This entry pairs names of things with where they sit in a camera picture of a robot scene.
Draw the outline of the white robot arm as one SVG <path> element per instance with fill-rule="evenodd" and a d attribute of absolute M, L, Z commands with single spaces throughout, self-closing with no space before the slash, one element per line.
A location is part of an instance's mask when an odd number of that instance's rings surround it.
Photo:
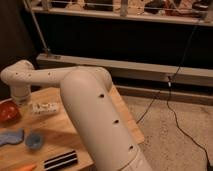
<path fill-rule="evenodd" d="M 153 171 L 116 109 L 110 73 L 102 67 L 36 70 L 27 60 L 0 73 L 11 97 L 21 104 L 32 85 L 56 86 L 62 104 L 98 171 Z"/>

